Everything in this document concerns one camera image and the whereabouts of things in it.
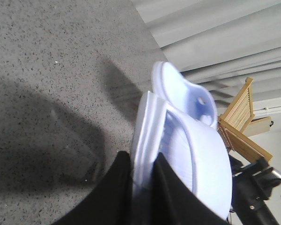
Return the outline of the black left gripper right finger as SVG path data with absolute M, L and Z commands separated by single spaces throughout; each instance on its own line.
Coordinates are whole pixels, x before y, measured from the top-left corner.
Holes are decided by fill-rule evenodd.
M 152 224 L 225 225 L 229 213 L 232 182 L 230 173 L 218 175 L 216 169 L 198 173 L 190 190 L 158 154 L 153 168 Z

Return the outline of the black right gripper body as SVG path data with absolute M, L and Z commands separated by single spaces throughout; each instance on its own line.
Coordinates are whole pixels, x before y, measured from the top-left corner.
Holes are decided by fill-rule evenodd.
M 278 221 L 265 201 L 273 188 L 281 184 L 281 174 L 264 157 L 244 166 L 229 156 L 232 171 L 233 211 L 243 225 L 277 225 Z

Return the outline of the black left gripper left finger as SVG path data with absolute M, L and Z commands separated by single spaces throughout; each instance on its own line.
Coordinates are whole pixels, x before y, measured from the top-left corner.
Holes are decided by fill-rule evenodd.
M 55 225 L 126 225 L 129 212 L 130 156 L 119 151 L 96 187 Z

